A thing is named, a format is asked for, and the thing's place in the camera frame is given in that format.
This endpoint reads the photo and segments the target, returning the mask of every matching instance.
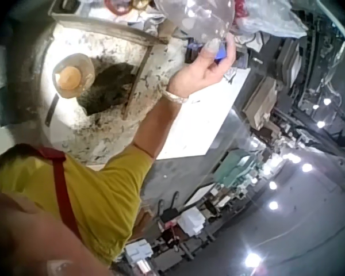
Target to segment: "fingers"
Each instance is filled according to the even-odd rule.
[[[214,62],[214,57],[219,51],[219,48],[219,39],[213,39],[207,42],[191,66],[196,67],[197,70],[205,71]]]
[[[218,64],[217,67],[213,68],[213,73],[218,75],[224,75],[229,68],[233,65],[236,59],[236,47],[234,43],[234,36],[228,33],[226,37],[227,42],[227,56]]]

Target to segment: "blue object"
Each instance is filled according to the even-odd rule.
[[[221,59],[224,59],[226,56],[227,56],[227,53],[226,53],[225,43],[221,42],[220,48],[218,49],[218,53],[214,59],[217,61],[220,61]]]

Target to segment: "metal bar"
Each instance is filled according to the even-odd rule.
[[[125,104],[125,108],[123,108],[122,110],[122,119],[123,120],[126,120],[127,117],[128,117],[128,113],[129,113],[129,109],[131,108],[131,101],[132,101],[132,98],[134,96],[134,93],[136,91],[136,88],[137,88],[137,85],[138,85],[138,82],[140,80],[140,77],[142,75],[142,72],[143,72],[143,69],[144,69],[144,66],[146,65],[147,63],[147,60],[152,52],[152,49],[153,49],[153,46],[149,46],[143,56],[143,59],[139,65],[139,68],[138,68],[138,72],[137,72],[137,75],[136,75],[136,79],[133,83],[133,86],[131,88],[131,92],[129,93],[129,97],[128,97],[128,101],[127,103]]]

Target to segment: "bracelet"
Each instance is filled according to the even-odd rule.
[[[169,101],[176,102],[178,104],[184,104],[188,101],[188,98],[176,96],[174,94],[171,94],[170,92],[167,92],[166,90],[162,90],[162,96],[167,98]]]

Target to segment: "cable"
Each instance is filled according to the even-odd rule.
[[[328,18],[339,28],[341,34],[344,36],[345,38],[345,28],[344,26],[341,24],[341,22],[330,12],[330,10],[328,10],[326,8],[325,5],[323,5],[323,3],[321,3],[320,0],[316,0],[317,5],[320,7],[320,9],[328,16]]]

